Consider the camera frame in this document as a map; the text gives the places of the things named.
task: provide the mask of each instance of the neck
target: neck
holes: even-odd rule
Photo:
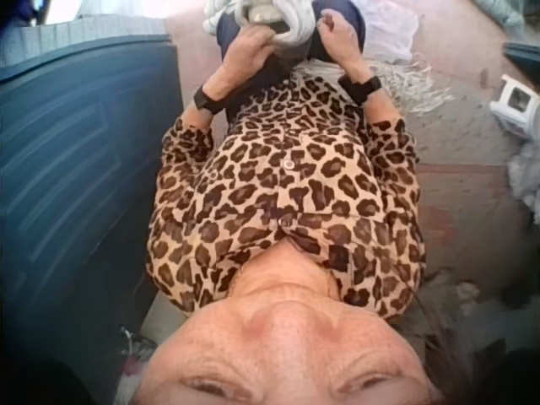
[[[256,294],[284,285],[339,299],[334,277],[286,240],[246,263],[231,286],[229,296]]]

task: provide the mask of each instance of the nose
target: nose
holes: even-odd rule
[[[332,331],[326,314],[295,301],[279,302],[258,311],[250,325],[250,333],[261,344],[272,374],[299,375],[312,382],[324,378],[325,353]]]

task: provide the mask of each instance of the lap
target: lap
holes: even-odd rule
[[[332,0],[330,3],[326,0],[315,0],[313,10],[315,18],[321,17],[321,11],[325,8],[331,8],[338,11],[354,27],[359,38],[359,47],[364,49],[365,43],[365,22],[360,11],[350,2],[350,0]],[[218,23],[217,38],[218,45],[221,48],[221,57],[224,58],[229,50],[232,41],[240,32],[240,27],[236,23],[235,16],[232,13],[224,13]],[[321,41],[318,30],[315,30],[308,52],[308,59],[319,59],[323,62],[333,62],[328,55]],[[272,87],[281,83],[289,76],[289,70],[278,60],[276,56],[268,58],[264,68],[254,78],[248,81],[243,90],[236,97],[235,102],[231,103],[227,110],[229,120],[236,115],[241,105],[256,92]]]

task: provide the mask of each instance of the fitness tracker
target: fitness tracker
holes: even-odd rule
[[[356,84],[351,81],[348,76],[343,76],[339,79],[339,85],[347,92],[348,95],[358,105],[363,105],[370,94],[375,93],[377,90],[382,89],[381,80],[374,76],[364,84]]]
[[[197,90],[195,96],[193,96],[193,101],[195,102],[195,106],[198,110],[208,110],[214,116],[227,106],[227,99],[220,101],[212,100],[210,97],[204,94],[202,86],[199,88],[199,90]]]

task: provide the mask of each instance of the leopard print blouse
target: leopard print blouse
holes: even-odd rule
[[[219,148],[178,119],[163,139],[147,269],[185,314],[223,299],[241,266],[287,238],[343,301],[388,318],[424,270],[413,138],[366,124],[322,78],[251,98]]]

